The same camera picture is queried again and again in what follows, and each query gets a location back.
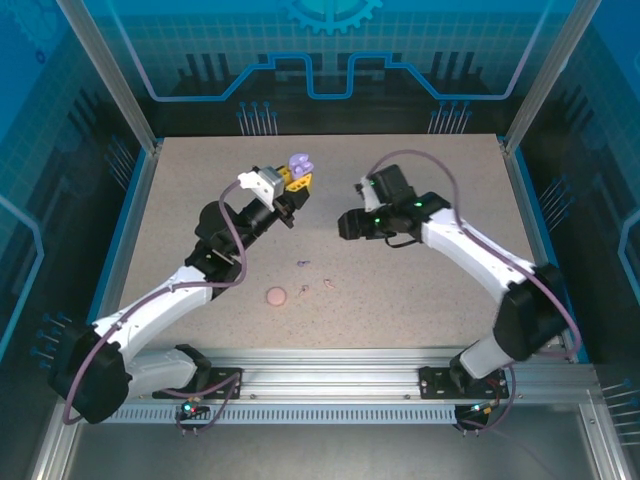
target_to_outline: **cable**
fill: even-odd
[[[580,351],[580,348],[582,347],[582,335],[580,334],[580,329],[578,329],[578,325],[576,325],[576,322],[571,317],[571,314],[567,311],[567,309],[562,304],[562,302],[558,299],[558,297],[556,297],[554,293],[546,285],[544,285],[540,280],[538,280],[535,277],[535,275],[528,272],[517,263],[511,261],[511,259],[502,255],[500,252],[498,252],[493,247],[491,247],[491,245],[487,245],[482,239],[476,237],[473,234],[473,232],[465,228],[464,224],[462,223],[462,218],[460,215],[460,189],[458,187],[458,182],[456,181],[456,178],[453,176],[453,173],[451,173],[451,170],[449,170],[449,168],[444,164],[442,160],[431,155],[430,153],[422,152],[420,150],[413,150],[413,149],[396,150],[394,152],[387,153],[384,157],[378,160],[375,163],[375,165],[371,168],[371,170],[369,170],[369,172],[367,173],[367,178],[371,177],[371,175],[373,175],[373,173],[378,169],[378,167],[380,167],[380,165],[382,165],[384,162],[388,161],[393,157],[397,157],[399,155],[417,155],[418,157],[426,158],[427,160],[430,160],[431,162],[435,163],[447,175],[447,177],[451,182],[451,186],[453,187],[453,213],[454,213],[458,228],[467,236],[467,238],[469,238],[469,240],[471,240],[477,246],[479,246],[483,250],[486,250],[495,258],[500,260],[502,263],[513,268],[516,272],[520,273],[527,280],[533,283],[549,299],[549,301],[553,304],[553,306],[556,307],[558,312],[560,312],[560,315],[562,315],[562,318],[564,318],[565,322],[567,322],[567,326],[571,330],[571,333],[573,333],[573,339],[574,339],[573,348],[571,348],[570,350],[564,353],[538,352],[538,354],[542,356],[547,356],[547,357],[565,358],[565,357],[572,357],[573,355],[578,353]]]
[[[511,374],[511,395],[509,397],[509,402],[507,403],[507,406],[505,407],[505,409],[503,410],[503,412],[500,414],[500,416],[498,417],[497,420],[495,420],[493,423],[491,423],[491,425],[483,425],[482,423],[479,422],[475,422],[473,420],[460,420],[461,423],[466,423],[467,425],[471,425],[473,427],[476,427],[476,431],[479,432],[493,432],[496,435],[505,438],[507,440],[509,440],[511,443],[515,443],[516,445],[518,445],[518,447],[520,447],[522,450],[524,450],[526,453],[529,454],[529,456],[535,460],[535,462],[540,465],[540,467],[542,467],[543,470],[545,470],[552,478],[555,479],[560,479],[560,477],[558,477],[553,470],[544,462],[544,460],[542,460],[542,458],[540,458],[540,456],[533,450],[531,449],[527,444],[520,442],[519,440],[513,438],[511,435],[507,435],[504,432],[501,432],[500,430],[497,430],[495,427],[498,426],[500,423],[502,423],[502,421],[506,418],[507,414],[509,413],[509,411],[511,410],[511,407],[513,407],[513,404],[515,402],[515,398],[516,398],[516,373],[513,370],[513,366],[509,365],[507,367],[507,369],[509,370],[509,373]],[[497,393],[497,398],[500,398],[500,386],[499,385],[494,385],[494,388],[496,389],[496,393]],[[454,427],[456,427],[456,429],[461,430],[465,429],[464,427],[462,427],[462,425],[460,425],[460,423],[458,423],[457,425],[454,425]]]
[[[244,248],[244,245],[242,245],[242,240],[240,239],[240,235],[238,234],[238,231],[236,230],[235,225],[231,221],[231,218],[229,217],[229,213],[227,212],[227,209],[225,208],[225,203],[224,203],[227,195],[229,195],[229,193],[231,193],[232,190],[234,190],[239,186],[240,186],[240,180],[236,180],[235,182],[233,182],[231,185],[229,185],[227,188],[224,189],[224,191],[220,195],[220,200],[219,200],[220,214],[222,215],[222,218],[224,219],[224,222],[227,225],[227,228],[229,229],[231,236],[233,237],[233,240],[236,243],[236,246],[238,248],[238,254],[240,256],[240,262],[241,262],[242,268],[240,270],[240,275],[238,275],[238,278],[235,279],[233,282],[178,283],[178,284],[172,285],[171,287],[161,288],[160,290],[157,290],[147,295],[146,297],[142,298],[137,303],[135,303],[133,306],[131,306],[129,310],[127,310],[125,313],[122,314],[122,316],[118,321],[116,321],[113,325],[111,325],[111,328],[107,330],[107,332],[102,336],[102,338],[98,340],[98,343],[95,344],[95,346],[91,349],[91,351],[85,357],[84,361],[80,365],[80,368],[78,368],[78,372],[76,373],[76,376],[74,377],[73,382],[71,382],[71,387],[69,388],[69,393],[67,394],[67,400],[64,404],[64,411],[62,413],[62,422],[65,425],[73,425],[79,422],[80,420],[82,420],[82,415],[78,415],[75,418],[71,418],[71,408],[73,406],[73,400],[75,399],[76,394],[78,392],[78,387],[80,386],[80,382],[82,381],[82,378],[84,377],[84,374],[89,368],[89,365],[91,364],[95,356],[98,354],[100,349],[107,343],[109,338],[111,338],[118,330],[122,329],[122,326],[129,321],[129,319],[135,312],[140,310],[142,307],[147,305],[152,300],[155,300],[156,298],[161,297],[166,293],[173,293],[176,290],[181,290],[183,288],[195,288],[195,287],[229,288],[229,287],[235,287],[237,285],[240,285],[244,281],[245,277],[247,276],[247,252]]]
[[[476,427],[478,432],[483,432],[483,431],[486,430],[486,428],[482,428],[482,424],[481,423],[474,422],[472,420],[462,420],[462,422]],[[458,430],[460,430],[460,431],[463,431],[460,428],[459,425],[456,425],[456,428]],[[560,477],[558,475],[556,475],[556,473],[551,469],[551,467],[549,467],[546,464],[546,462],[531,447],[529,447],[526,443],[523,443],[520,440],[516,439],[515,437],[512,437],[511,435],[508,435],[508,434],[506,434],[504,432],[501,432],[500,430],[493,430],[492,433],[494,433],[494,434],[496,434],[496,435],[508,440],[511,443],[516,444],[523,451],[525,451],[545,472],[547,472],[551,478],[555,478],[556,480],[560,480]]]
[[[408,247],[409,245],[413,245],[414,243],[418,243],[417,240],[409,240],[403,243],[389,243],[389,237],[386,236],[384,237],[384,243],[391,248],[403,248],[403,247]]]
[[[494,422],[492,422],[491,425],[483,425],[482,429],[486,432],[493,430],[495,427],[500,425],[505,418],[507,418],[507,415],[513,408],[513,404],[516,401],[516,372],[511,365],[507,366],[507,370],[509,370],[509,374],[511,375],[511,395],[509,396],[509,401],[507,402],[507,406],[504,407],[504,410],[502,411],[500,416]]]
[[[239,373],[234,373],[229,378],[223,380],[219,384],[214,385],[212,387],[209,387],[206,390],[203,390],[202,392],[198,392],[198,393],[184,394],[184,393],[176,392],[176,391],[170,390],[170,389],[162,390],[163,392],[168,393],[169,395],[174,395],[174,396],[180,397],[180,398],[200,397],[200,396],[207,395],[207,394],[209,394],[211,392],[215,392],[216,390],[219,390],[219,389],[225,387],[228,383],[233,381],[233,385],[231,385],[231,387],[229,388],[229,391],[227,392],[227,395],[224,398],[224,402],[222,402],[222,405],[220,405],[220,408],[218,409],[216,414],[211,418],[211,420],[209,420],[209,422],[206,425],[204,425],[203,427],[200,427],[200,428],[196,428],[196,427],[193,427],[192,429],[184,428],[182,426],[182,423],[180,423],[180,416],[176,415],[176,427],[178,427],[178,429],[182,432],[183,435],[186,432],[191,432],[194,435],[198,435],[198,432],[204,432],[206,430],[209,430],[211,427],[213,427],[213,425],[222,416],[222,412],[226,408],[227,403],[229,403],[229,400],[231,399],[231,396],[233,395],[233,391],[235,390],[236,386],[238,385],[238,380],[240,380],[240,374]]]
[[[495,405],[491,406],[491,411],[489,413],[491,413],[493,410],[495,410],[496,408],[498,408],[500,406],[500,384],[493,380],[492,378],[488,379],[487,384],[493,388],[493,391],[496,392],[496,398],[495,398]],[[485,413],[485,410],[476,410],[475,408],[471,408],[469,409],[472,413],[470,415],[470,417],[468,418],[473,418],[473,417],[477,417],[479,415],[483,415],[483,416],[487,416],[489,415],[488,413]]]

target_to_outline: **metal bracket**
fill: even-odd
[[[240,187],[251,190],[272,212],[274,199],[284,193],[284,177],[273,167],[254,169],[238,175]]]
[[[156,136],[84,2],[57,1],[140,146],[154,153]]]
[[[420,398],[423,400],[493,400],[509,398],[509,387],[504,371],[495,371],[486,378],[468,386],[465,393],[460,390],[449,375],[449,368],[423,367],[418,370]],[[492,387],[488,381],[495,381],[499,388]]]
[[[582,34],[589,26],[600,2],[601,0],[582,0],[575,3],[509,127],[505,136],[507,152],[515,152],[520,145],[573,50],[582,38]]]
[[[63,411],[64,403],[57,403],[40,447],[31,480],[62,480],[65,477],[78,425],[62,423]]]
[[[230,399],[231,400],[237,400],[240,398],[240,390],[241,390],[241,385],[242,385],[242,369],[241,368],[234,368],[234,367],[228,367],[228,368],[215,368],[212,367],[211,370],[209,370],[209,381],[206,382],[207,385],[215,385],[217,383],[223,382],[224,380],[226,380],[227,378],[229,378],[231,375],[234,374],[240,374],[240,378],[238,379],[238,381],[236,382],[235,388],[233,393],[231,394]],[[211,392],[208,395],[205,395],[203,397],[204,400],[224,400],[227,397],[227,394],[229,393],[229,389],[232,388],[233,384],[229,383],[228,385],[225,385],[224,387],[222,387],[220,390],[216,390],[215,392]],[[191,390],[189,388],[189,385],[183,389],[178,390],[178,392],[181,393],[191,393],[193,392],[193,390]],[[158,400],[164,399],[171,399],[171,400],[175,400],[175,397],[164,393],[162,391],[158,391],[158,392],[153,392],[152,397]]]

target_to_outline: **yellow toy block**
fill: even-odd
[[[284,185],[287,186],[293,181],[291,170],[288,167],[280,167],[278,173],[284,177]]]
[[[302,190],[304,187],[307,187],[309,193],[311,193],[312,179],[313,174],[307,173],[304,177],[300,177],[298,180],[295,180],[287,185],[285,187],[285,190],[288,190],[289,192],[297,192],[298,190]]]

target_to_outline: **purple toy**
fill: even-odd
[[[308,153],[296,153],[289,159],[289,170],[294,180],[304,177],[313,171],[313,163],[309,161]]]

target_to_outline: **black base bracket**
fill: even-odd
[[[239,374],[240,378],[238,379],[237,382],[235,382],[235,387],[233,387],[234,382],[230,382],[227,385],[225,385],[224,387],[222,387],[220,390],[216,390],[215,392],[211,392],[210,394],[206,395],[203,397],[204,400],[224,400],[225,398],[227,398],[227,394],[229,393],[229,389],[234,388],[233,393],[231,394],[230,399],[231,400],[238,400],[240,398],[240,390],[242,388],[242,369],[241,368],[215,368],[215,367],[211,367],[211,369],[209,370],[209,378],[207,379],[205,383],[205,387],[204,389],[207,388],[207,386],[210,385],[216,385],[220,382],[223,382],[224,380],[226,380],[227,378],[229,378],[231,375],[234,374]],[[189,384],[184,388],[181,388],[179,390],[176,390],[177,392],[180,393],[192,393],[192,392],[197,392],[198,389],[194,388],[193,385]],[[153,392],[152,397],[158,400],[161,399],[172,399],[175,400],[176,397],[169,395],[167,393],[164,393],[162,391],[157,391],[157,392]]]
[[[422,400],[494,400],[496,388],[488,380],[498,385],[500,400],[509,398],[509,388],[503,370],[496,370],[485,378],[469,384],[463,392],[451,379],[450,368],[423,367],[418,369],[420,398]]]

